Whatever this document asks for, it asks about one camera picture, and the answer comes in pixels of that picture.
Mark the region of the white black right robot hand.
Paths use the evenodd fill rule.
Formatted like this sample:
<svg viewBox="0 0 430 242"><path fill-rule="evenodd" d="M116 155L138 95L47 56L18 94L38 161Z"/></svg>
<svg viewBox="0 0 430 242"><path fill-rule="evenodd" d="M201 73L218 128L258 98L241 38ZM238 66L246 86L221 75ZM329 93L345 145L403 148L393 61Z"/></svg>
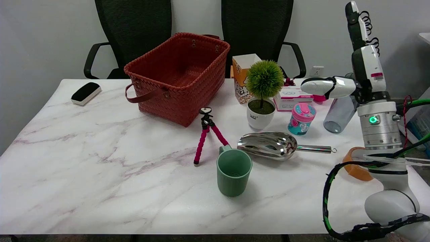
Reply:
<svg viewBox="0 0 430 242"><path fill-rule="evenodd" d="M352 95L361 105L389 99L379 60L378 38L369 39L372 30L369 13L359 11L356 2L350 1L345 6L345 16L353 46L351 64L354 77L307 78L301 83L301 90L326 99Z"/></svg>

